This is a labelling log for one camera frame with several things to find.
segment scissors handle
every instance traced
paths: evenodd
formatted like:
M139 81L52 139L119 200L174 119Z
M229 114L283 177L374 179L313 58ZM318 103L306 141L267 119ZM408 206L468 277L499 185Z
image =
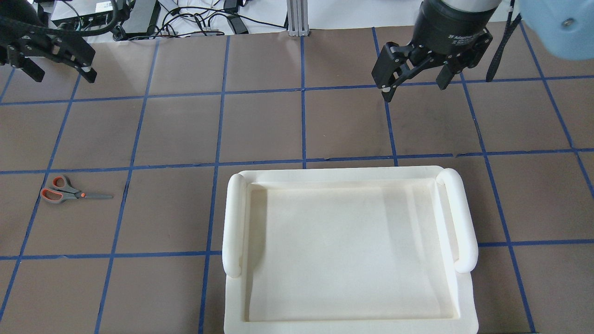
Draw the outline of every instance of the scissors handle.
M59 204L65 200L75 200L77 197L71 193L63 193L62 191L53 190L50 188L43 188L39 193L44 201L51 204Z
M57 177L54 177L52 180L52 185L55 190L65 191L72 194L79 192L78 189L72 187L70 180L68 177L66 177L66 175L58 175Z

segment scissors blade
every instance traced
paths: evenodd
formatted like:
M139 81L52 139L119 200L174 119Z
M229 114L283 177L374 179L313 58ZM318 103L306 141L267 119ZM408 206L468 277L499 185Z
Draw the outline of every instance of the scissors blade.
M113 196L111 195L105 195L105 194L95 194L95 193L82 193L80 195L81 198L92 198L92 199L96 199L96 200L106 200L109 198L113 198Z

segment white label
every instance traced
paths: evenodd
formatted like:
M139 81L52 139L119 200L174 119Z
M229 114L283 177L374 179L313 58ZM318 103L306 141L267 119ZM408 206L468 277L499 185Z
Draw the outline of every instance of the white label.
M106 12L106 11L112 11L113 7L111 6L111 1L103 1L103 2L98 2L95 5L95 12Z

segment black strap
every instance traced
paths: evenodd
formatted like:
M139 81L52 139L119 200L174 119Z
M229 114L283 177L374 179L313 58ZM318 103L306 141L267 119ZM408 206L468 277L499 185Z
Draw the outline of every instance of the black strap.
M514 33L514 30L520 24L522 20L522 15L518 14L516 18L512 21L511 16L513 15L514 11L514 4L515 0L511 0L510 2L510 11L507 13L507 22L505 23L505 31L503 32L503 38L501 39L501 43L497 47L495 51L495 55L493 56L493 60L491 60L491 65L489 65L489 69L486 72L486 82L490 83L493 81L495 74L497 73L497 69L499 69L499 64L501 62L501 58L503 56L503 50L507 41L510 40L511 35Z

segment white plastic tray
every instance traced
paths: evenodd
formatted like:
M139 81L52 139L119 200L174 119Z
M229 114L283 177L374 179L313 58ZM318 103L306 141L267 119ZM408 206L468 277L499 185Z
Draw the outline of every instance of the white plastic tray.
M226 334L476 333L462 180L438 166L229 181Z

